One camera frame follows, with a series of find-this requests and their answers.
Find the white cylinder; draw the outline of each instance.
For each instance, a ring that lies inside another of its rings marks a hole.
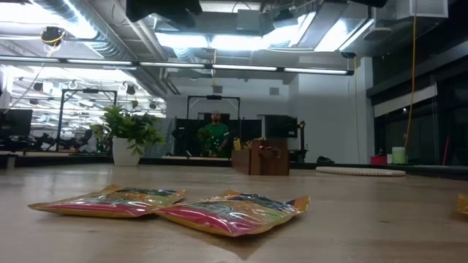
[[[134,148],[128,149],[130,145],[135,144],[135,141],[127,142],[127,139],[114,137],[112,142],[112,155],[116,166],[138,165],[140,155],[138,153],[132,154]]]
[[[393,156],[392,156],[391,153],[387,154],[387,164],[392,164],[392,163],[393,163],[392,157],[393,157]]]

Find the ductwork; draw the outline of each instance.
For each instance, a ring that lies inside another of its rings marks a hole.
[[[180,61],[184,63],[208,63],[208,60],[201,59],[195,56],[190,48],[175,47],[173,48],[175,55]],[[192,69],[202,74],[211,74],[211,69]]]
[[[84,28],[91,26],[98,33],[94,40],[104,42],[88,43],[87,45],[103,58],[124,61],[137,60],[137,56],[132,53],[87,1],[35,0],[34,2],[54,15],[62,17],[68,23],[86,23],[86,25],[83,25]],[[164,82],[154,77],[146,69],[137,68],[136,70],[125,72],[135,77],[150,94],[162,98],[166,97],[167,87]]]

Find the snack bag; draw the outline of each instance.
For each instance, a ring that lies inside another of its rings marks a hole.
[[[101,191],[56,202],[29,205],[31,209],[70,216],[134,218],[185,197],[185,190],[122,188],[111,185]]]
[[[268,231],[306,212],[309,199],[302,197],[284,203],[229,190],[218,197],[157,208],[154,213],[200,231],[238,237]]]
[[[458,195],[458,204],[456,206],[456,211],[468,215],[468,196],[464,194]]]

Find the green plant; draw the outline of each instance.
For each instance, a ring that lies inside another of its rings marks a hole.
[[[205,128],[200,128],[198,130],[198,139],[201,141],[201,142],[206,142],[207,140],[210,139],[210,131],[205,129]]]
[[[96,132],[98,137],[103,138],[103,141],[110,138],[124,138],[127,142],[132,143],[128,149],[133,149],[132,154],[143,155],[141,148],[145,145],[153,145],[156,143],[165,144],[164,136],[157,131],[153,125],[160,121],[152,115],[145,114],[143,116],[136,116],[133,113],[135,104],[132,111],[122,109],[122,106],[111,106],[104,109],[105,113],[102,120],[105,122],[100,126],[93,126],[92,129]]]

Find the speaker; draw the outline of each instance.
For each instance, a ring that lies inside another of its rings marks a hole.
[[[35,83],[32,88],[35,90],[35,91],[42,91],[42,89],[44,88],[44,83]]]
[[[351,0],[359,4],[365,4],[370,7],[379,7],[382,8],[387,4],[388,0]]]

